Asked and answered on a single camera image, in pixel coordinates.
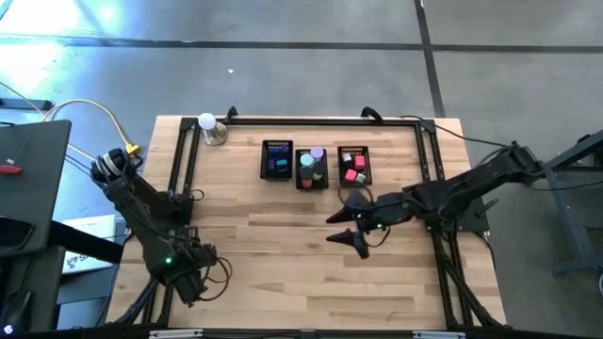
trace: yellow cable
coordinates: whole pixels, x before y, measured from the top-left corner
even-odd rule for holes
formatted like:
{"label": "yellow cable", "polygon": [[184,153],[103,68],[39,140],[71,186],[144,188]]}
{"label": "yellow cable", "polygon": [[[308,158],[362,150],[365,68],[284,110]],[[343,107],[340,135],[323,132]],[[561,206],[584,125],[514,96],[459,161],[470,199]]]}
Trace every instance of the yellow cable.
{"label": "yellow cable", "polygon": [[[125,143],[125,149],[126,149],[126,151],[129,152],[129,153],[135,153],[139,149],[138,145],[132,145],[130,142],[128,142],[127,138],[125,137],[125,135],[123,133],[122,127],[117,122],[117,119],[115,119],[115,115],[113,114],[113,112],[111,112],[108,108],[104,107],[101,104],[98,104],[96,102],[93,102],[92,100],[87,100],[87,99],[73,99],[73,100],[67,101],[65,103],[56,105],[51,110],[49,110],[48,112],[46,112],[46,114],[44,114],[39,108],[37,108],[32,102],[30,102],[29,100],[27,100],[27,98],[25,98],[17,90],[13,89],[12,87],[10,87],[9,85],[5,84],[2,81],[0,81],[0,85],[4,86],[8,90],[10,90],[13,93],[17,94],[18,96],[20,96],[23,100],[25,100],[26,103],[28,103],[32,108],[34,108],[35,110],[37,110],[38,113],[40,113],[43,116],[44,121],[51,121],[54,118],[54,116],[53,116],[54,114],[56,114],[62,107],[66,106],[66,105],[69,105],[69,104],[73,104],[73,103],[85,103],[85,104],[95,105],[95,106],[101,108],[103,111],[105,111],[105,113],[108,114],[108,116],[113,120],[113,123],[115,124],[115,127],[117,128],[117,131],[119,132],[120,137],[123,140],[123,143]],[[74,145],[68,144],[68,146],[72,150],[74,150],[74,151],[76,151],[76,152],[78,152],[78,153],[86,156],[88,159],[94,160],[94,157],[92,157],[91,155],[87,154],[86,152],[78,149]]]}

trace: desk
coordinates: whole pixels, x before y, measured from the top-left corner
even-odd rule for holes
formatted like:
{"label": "desk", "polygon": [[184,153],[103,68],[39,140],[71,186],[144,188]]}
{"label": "desk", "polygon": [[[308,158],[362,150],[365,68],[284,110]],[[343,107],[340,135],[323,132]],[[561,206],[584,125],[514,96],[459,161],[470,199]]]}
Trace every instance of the desk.
{"label": "desk", "polygon": [[[158,190],[168,186],[181,118],[156,120],[143,176]],[[462,133],[458,120],[436,122]],[[330,188],[300,192],[294,180],[274,183],[259,179],[264,139],[292,139],[296,149],[325,147]],[[464,142],[446,133],[438,133],[438,139],[447,177],[468,170]],[[224,145],[200,144],[192,188],[202,189],[205,199],[196,203],[191,224],[200,227],[203,242],[215,244],[219,254],[232,262],[234,275],[226,293],[215,301],[197,302],[189,309],[174,296],[171,327],[445,327],[432,241],[422,222],[395,226],[388,240],[371,249],[370,258],[364,261],[352,248],[325,240],[351,226],[324,222],[341,208],[336,197],[336,147],[342,145],[368,146],[373,175],[370,189],[375,195],[421,182],[415,134],[405,128],[229,126]],[[178,187],[182,187],[187,166],[187,148],[184,155]],[[381,236],[372,234],[367,240],[376,243]],[[489,312],[504,322],[490,252],[473,234],[459,234],[459,244],[467,283]],[[211,275],[216,273],[221,272],[212,269]],[[147,280],[140,244],[132,239],[124,248],[107,320],[122,315]],[[213,296],[219,288],[211,285],[205,296]],[[460,319],[455,288],[451,293]],[[161,300],[156,299],[156,314]]]}

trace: white paper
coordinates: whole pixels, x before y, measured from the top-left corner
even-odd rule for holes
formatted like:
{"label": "white paper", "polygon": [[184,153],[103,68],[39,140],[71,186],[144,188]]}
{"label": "white paper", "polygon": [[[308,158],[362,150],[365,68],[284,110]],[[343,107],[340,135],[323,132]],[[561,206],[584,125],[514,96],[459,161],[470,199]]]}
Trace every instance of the white paper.
{"label": "white paper", "polygon": [[[63,220],[63,223],[76,230],[115,242],[115,238],[113,237],[115,236],[115,215]],[[63,262],[63,274],[72,274],[111,266],[113,264],[88,257],[88,255],[67,251],[65,253],[65,262]]]}

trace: concrete floor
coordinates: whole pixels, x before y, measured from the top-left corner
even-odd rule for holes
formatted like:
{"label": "concrete floor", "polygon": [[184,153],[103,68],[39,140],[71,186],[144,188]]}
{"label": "concrete floor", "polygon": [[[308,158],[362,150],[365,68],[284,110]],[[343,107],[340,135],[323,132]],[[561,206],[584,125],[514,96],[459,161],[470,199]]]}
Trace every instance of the concrete floor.
{"label": "concrete floor", "polygon": [[[603,2],[596,0],[424,0],[424,6],[433,43],[603,44]],[[421,43],[413,0],[15,0],[0,33]],[[516,139],[547,160],[601,129],[602,54],[438,52],[434,59],[446,115],[460,118],[468,136]],[[31,98],[103,103],[142,146],[148,145],[156,115],[225,113],[230,105],[246,115],[356,116],[365,105],[385,116],[434,115],[421,51],[0,45],[0,74]],[[0,89],[0,96],[8,93]],[[122,146],[97,109],[74,105],[59,116],[73,121],[71,142],[91,154]],[[0,111],[0,120],[38,119]],[[472,143],[467,148],[473,163],[490,150]],[[73,195],[86,199],[75,202]],[[500,200],[488,217],[509,324],[603,336],[596,272],[559,279],[549,274],[568,258],[550,194],[504,186],[487,198]],[[65,167],[55,219],[112,211],[88,178]],[[106,293],[109,279],[100,279],[105,285],[99,293]],[[94,301],[94,307],[100,304]]]}

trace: black stand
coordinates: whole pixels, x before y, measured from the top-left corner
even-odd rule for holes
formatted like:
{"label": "black stand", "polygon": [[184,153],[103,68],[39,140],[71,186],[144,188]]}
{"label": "black stand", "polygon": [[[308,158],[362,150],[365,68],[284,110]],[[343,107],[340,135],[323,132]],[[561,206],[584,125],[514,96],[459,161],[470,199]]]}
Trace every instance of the black stand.
{"label": "black stand", "polygon": [[60,222],[51,222],[48,247],[62,246],[65,250],[88,255],[111,264],[120,263],[123,252],[122,245],[78,231]]}

